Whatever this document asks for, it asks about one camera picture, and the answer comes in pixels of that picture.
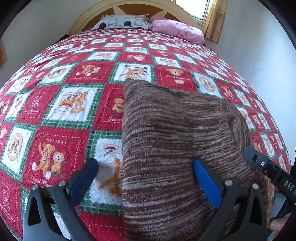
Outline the person's right hand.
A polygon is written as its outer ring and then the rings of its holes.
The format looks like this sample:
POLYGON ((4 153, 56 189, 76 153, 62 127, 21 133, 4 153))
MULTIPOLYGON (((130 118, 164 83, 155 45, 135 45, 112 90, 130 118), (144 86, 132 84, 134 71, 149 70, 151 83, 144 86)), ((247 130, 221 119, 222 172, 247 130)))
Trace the person's right hand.
POLYGON ((274 218, 269 223, 269 229, 272 230, 272 231, 279 232, 284 227, 287 220, 288 220, 287 217, 274 218))

